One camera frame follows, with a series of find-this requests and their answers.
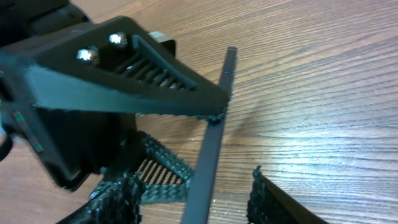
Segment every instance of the brown tabletop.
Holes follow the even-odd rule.
[[[96,22],[131,16],[177,40],[177,57],[217,82],[239,49],[209,223],[246,223],[251,172],[329,223],[398,223],[395,0],[74,0]],[[146,116],[147,131],[194,166],[205,123]],[[0,223],[54,223],[87,201],[55,187],[23,142],[0,162]],[[179,223],[182,203],[142,207]]]

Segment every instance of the silver bolt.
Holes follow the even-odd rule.
[[[123,32],[117,32],[109,36],[109,41],[117,48],[125,48],[127,46],[127,38]]]
[[[84,63],[96,65],[100,62],[100,55],[97,50],[81,49],[77,52],[76,58]]]

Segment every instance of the metal screw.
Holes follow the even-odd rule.
[[[100,55],[98,51],[94,49],[81,49],[77,52],[76,58],[84,63],[92,63],[93,65],[100,62]]]
[[[127,46],[127,38],[123,32],[117,32],[109,36],[109,41],[117,48],[125,48]]]

